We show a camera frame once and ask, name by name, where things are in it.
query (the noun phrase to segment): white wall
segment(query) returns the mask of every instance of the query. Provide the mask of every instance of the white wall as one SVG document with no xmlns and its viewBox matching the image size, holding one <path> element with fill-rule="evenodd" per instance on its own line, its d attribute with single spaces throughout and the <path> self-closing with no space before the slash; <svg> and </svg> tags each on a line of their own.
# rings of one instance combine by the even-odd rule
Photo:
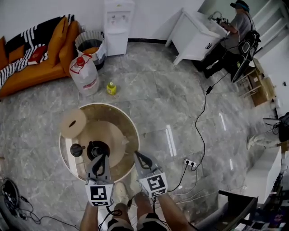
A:
<svg viewBox="0 0 289 231">
<path fill-rule="evenodd" d="M 204 0 L 135 0 L 131 38 L 167 39 L 182 7 L 197 11 Z M 0 36 L 17 34 L 51 18 L 75 14 L 86 29 L 101 29 L 103 0 L 0 0 Z"/>
<path fill-rule="evenodd" d="M 256 54 L 265 75 L 269 76 L 276 86 L 275 91 L 280 102 L 278 116 L 289 111 L 289 34 L 280 35 Z"/>
<path fill-rule="evenodd" d="M 250 8 L 251 16 L 254 16 L 268 0 L 245 0 Z M 236 0 L 205 0 L 199 12 L 210 15 L 215 11 L 220 11 L 223 18 L 233 20 L 236 15 L 235 9 L 230 6 Z"/>
</svg>

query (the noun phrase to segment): gray shirt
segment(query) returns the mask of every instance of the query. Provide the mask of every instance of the gray shirt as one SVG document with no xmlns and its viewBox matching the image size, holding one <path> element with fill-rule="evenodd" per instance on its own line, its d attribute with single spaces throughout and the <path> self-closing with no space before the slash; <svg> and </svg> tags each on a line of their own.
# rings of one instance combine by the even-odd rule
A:
<svg viewBox="0 0 289 231">
<path fill-rule="evenodd" d="M 221 45 L 233 54 L 240 54 L 239 48 L 235 46 L 238 46 L 239 42 L 242 41 L 245 35 L 252 29 L 249 17 L 245 13 L 236 14 L 230 25 L 238 32 L 235 34 L 230 33 L 227 38 L 221 42 Z"/>
</svg>

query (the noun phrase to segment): wooden disc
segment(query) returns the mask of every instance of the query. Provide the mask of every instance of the wooden disc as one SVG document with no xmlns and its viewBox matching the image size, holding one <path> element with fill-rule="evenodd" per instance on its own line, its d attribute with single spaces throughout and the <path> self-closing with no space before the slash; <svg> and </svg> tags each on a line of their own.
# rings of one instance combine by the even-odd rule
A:
<svg viewBox="0 0 289 231">
<path fill-rule="evenodd" d="M 60 124 L 61 135 L 67 139 L 77 137 L 85 128 L 86 115 L 81 109 L 73 109 L 66 113 Z"/>
</svg>

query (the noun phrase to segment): electrical outlet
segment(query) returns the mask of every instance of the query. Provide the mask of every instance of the electrical outlet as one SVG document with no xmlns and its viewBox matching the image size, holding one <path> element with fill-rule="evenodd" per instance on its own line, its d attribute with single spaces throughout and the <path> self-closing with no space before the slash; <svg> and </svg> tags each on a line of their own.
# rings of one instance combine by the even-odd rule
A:
<svg viewBox="0 0 289 231">
<path fill-rule="evenodd" d="M 185 159 L 184 160 L 184 164 L 187 164 L 187 162 L 189 162 L 188 163 L 189 166 L 197 167 L 197 163 L 196 162 L 193 162 L 193 161 L 190 161 L 188 159 Z"/>
</svg>

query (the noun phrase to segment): shorts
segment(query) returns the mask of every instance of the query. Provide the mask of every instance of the shorts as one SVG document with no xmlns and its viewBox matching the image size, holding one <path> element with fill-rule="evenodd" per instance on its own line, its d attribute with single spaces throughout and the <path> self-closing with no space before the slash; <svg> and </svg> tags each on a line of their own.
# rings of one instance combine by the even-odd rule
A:
<svg viewBox="0 0 289 231">
<path fill-rule="evenodd" d="M 148 213 L 141 216 L 136 225 L 137 231 L 167 231 L 165 225 L 158 219 L 158 215 Z M 108 223 L 107 231 L 133 231 L 133 227 L 125 220 L 120 218 L 112 219 Z"/>
</svg>

